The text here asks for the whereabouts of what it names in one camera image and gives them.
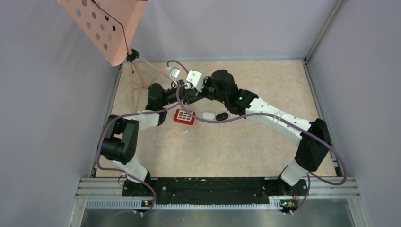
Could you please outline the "white oval earbud case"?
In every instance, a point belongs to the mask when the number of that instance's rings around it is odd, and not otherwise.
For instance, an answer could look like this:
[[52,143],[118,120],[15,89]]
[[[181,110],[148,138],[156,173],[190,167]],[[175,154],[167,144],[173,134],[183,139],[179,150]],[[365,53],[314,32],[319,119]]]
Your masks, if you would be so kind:
[[202,114],[202,118],[203,118],[204,120],[214,120],[214,119],[215,119],[215,114],[214,114],[214,113],[211,113],[211,112],[204,112],[204,113]]

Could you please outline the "black earbud charging case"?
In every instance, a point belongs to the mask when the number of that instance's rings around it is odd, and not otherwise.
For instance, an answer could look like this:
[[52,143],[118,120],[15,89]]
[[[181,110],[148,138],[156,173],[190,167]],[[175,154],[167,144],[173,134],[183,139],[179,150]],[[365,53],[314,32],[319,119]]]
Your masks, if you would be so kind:
[[216,115],[216,120],[217,121],[224,121],[227,120],[229,117],[229,114],[227,112],[219,113]]

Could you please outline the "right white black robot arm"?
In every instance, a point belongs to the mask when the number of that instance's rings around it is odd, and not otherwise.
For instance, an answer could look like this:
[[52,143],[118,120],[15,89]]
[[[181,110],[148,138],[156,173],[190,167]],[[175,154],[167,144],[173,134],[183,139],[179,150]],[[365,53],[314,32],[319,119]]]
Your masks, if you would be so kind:
[[290,195],[297,182],[308,172],[318,169],[331,145],[325,121],[304,120],[290,115],[265,102],[257,94],[239,89],[227,70],[217,70],[211,76],[190,71],[186,78],[197,95],[222,103],[232,114],[262,123],[287,137],[297,146],[294,159],[284,168],[277,182],[278,191]]

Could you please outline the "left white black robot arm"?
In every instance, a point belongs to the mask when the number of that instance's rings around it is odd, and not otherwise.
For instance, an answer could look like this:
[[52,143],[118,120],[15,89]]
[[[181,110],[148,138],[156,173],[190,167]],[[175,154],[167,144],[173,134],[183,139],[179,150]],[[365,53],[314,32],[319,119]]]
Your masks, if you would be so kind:
[[165,106],[177,102],[177,88],[163,89],[158,84],[148,87],[148,102],[145,110],[130,116],[110,115],[103,142],[99,143],[99,155],[114,162],[114,171],[122,172],[134,182],[139,195],[150,193],[152,183],[147,180],[148,170],[135,157],[139,132],[161,125],[166,119]]

